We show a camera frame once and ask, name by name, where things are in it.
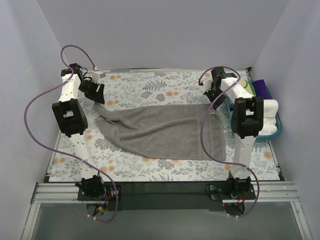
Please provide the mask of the grey terry towel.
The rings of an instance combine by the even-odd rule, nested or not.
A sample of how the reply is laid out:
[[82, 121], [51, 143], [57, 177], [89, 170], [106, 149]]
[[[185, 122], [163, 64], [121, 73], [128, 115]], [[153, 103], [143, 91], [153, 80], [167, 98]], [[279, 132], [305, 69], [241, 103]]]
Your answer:
[[208, 104], [153, 105], [109, 111], [95, 103], [105, 138], [131, 153], [157, 159], [226, 159], [223, 123]]

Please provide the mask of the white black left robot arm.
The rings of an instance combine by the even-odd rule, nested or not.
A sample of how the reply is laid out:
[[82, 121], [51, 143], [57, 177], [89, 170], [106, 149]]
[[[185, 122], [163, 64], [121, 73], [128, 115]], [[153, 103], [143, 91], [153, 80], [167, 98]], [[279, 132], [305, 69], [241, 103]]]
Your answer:
[[93, 76], [84, 76], [82, 67], [72, 63], [69, 68], [61, 71], [62, 87], [58, 102], [52, 104], [52, 110], [60, 131], [65, 134], [75, 151], [81, 158], [81, 181], [75, 185], [85, 196], [101, 200], [106, 196], [106, 187], [98, 170], [92, 168], [93, 160], [87, 143], [88, 121], [78, 100], [79, 92], [98, 104], [104, 104], [104, 84], [100, 84], [101, 71]]

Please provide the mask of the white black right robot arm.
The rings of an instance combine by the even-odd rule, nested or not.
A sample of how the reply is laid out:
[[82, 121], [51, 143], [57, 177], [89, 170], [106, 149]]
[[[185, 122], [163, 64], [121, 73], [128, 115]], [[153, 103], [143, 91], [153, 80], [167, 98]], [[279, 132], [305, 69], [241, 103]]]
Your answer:
[[205, 114], [229, 98], [233, 103], [231, 129], [235, 137], [234, 160], [227, 180], [209, 185], [208, 195], [212, 200], [236, 200], [244, 202], [246, 196], [254, 194], [250, 169], [253, 145], [264, 125], [264, 100], [249, 94], [240, 84], [241, 75], [234, 69], [226, 73], [225, 66], [208, 69], [210, 78], [200, 77], [198, 84], [205, 89], [204, 95], [211, 104]]

